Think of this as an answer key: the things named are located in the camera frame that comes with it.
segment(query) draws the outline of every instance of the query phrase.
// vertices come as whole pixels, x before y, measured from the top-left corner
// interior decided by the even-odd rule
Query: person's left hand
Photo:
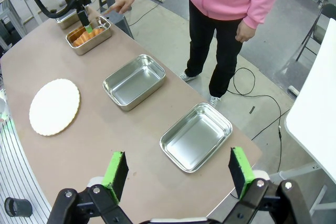
[[[236,40],[241,43],[248,41],[256,34],[256,29],[253,29],[245,24],[242,20],[238,25]]]

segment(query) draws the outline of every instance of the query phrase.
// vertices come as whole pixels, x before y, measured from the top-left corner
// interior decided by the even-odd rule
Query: orange food
[[[85,31],[72,44],[73,44],[74,47],[79,47],[80,45],[84,44],[86,41],[92,39],[94,36],[97,36],[98,34],[102,33],[103,31],[104,31],[103,28],[95,28],[91,33],[88,33],[87,31]]]

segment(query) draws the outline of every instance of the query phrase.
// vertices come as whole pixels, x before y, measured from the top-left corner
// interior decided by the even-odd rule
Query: brown table
[[[83,56],[65,41],[67,30],[48,20],[1,59],[5,89],[17,132],[31,168],[51,204],[63,188],[82,191],[103,176],[114,151],[125,151],[130,168],[120,206],[135,223],[152,217],[206,216],[233,189],[230,147],[241,146],[251,164],[259,148],[234,126],[231,137],[197,172],[181,171],[162,152],[159,140],[178,119],[204,99],[172,71],[164,85],[129,112],[102,88],[103,80],[139,54],[149,54],[116,26],[113,35]],[[73,81],[81,105],[63,132],[44,137],[29,122],[36,92],[57,78]]]

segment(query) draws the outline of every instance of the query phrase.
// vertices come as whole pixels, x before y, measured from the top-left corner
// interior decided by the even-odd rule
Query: white disc
[[[80,95],[74,83],[57,79],[44,85],[30,105],[29,120],[34,131],[43,136],[64,130],[75,118]]]

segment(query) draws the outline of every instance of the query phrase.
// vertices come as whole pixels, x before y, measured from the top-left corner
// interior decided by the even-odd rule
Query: black pants
[[[189,13],[190,59],[185,73],[189,77],[194,77],[202,72],[216,29],[217,65],[211,77],[209,91],[210,95],[221,97],[227,91],[230,79],[235,74],[237,55],[243,45],[235,39],[241,19],[223,21],[209,18],[202,14],[191,1],[189,1]]]

